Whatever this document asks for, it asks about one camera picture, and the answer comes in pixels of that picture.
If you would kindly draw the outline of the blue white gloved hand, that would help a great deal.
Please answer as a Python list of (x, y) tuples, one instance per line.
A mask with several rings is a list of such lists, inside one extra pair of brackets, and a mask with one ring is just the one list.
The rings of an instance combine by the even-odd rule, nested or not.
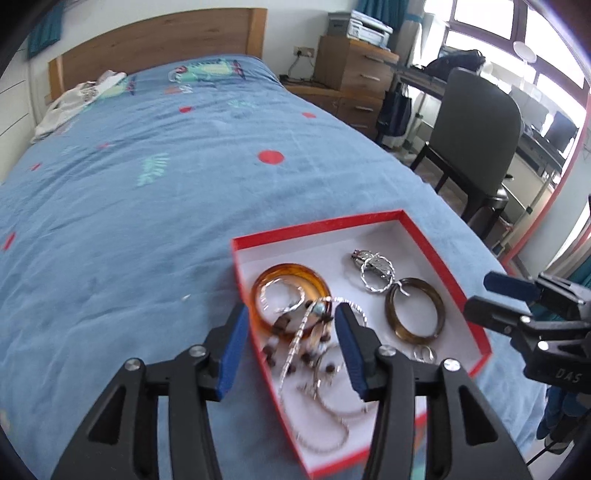
[(590, 422), (590, 395), (570, 392), (556, 386), (547, 390), (544, 415), (536, 438), (554, 454), (561, 454), (581, 436)]

